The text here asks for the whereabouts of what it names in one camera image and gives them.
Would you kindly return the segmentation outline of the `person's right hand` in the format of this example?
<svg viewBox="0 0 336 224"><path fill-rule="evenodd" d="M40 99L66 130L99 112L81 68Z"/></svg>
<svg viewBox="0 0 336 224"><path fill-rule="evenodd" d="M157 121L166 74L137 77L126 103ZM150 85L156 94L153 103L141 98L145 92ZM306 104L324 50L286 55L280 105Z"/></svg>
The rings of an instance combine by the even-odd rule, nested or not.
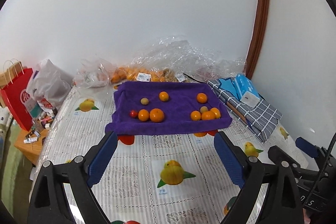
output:
<svg viewBox="0 0 336 224"><path fill-rule="evenodd" d="M306 209L303 209L303 221L304 224L310 224L310 217L308 216Z"/></svg>

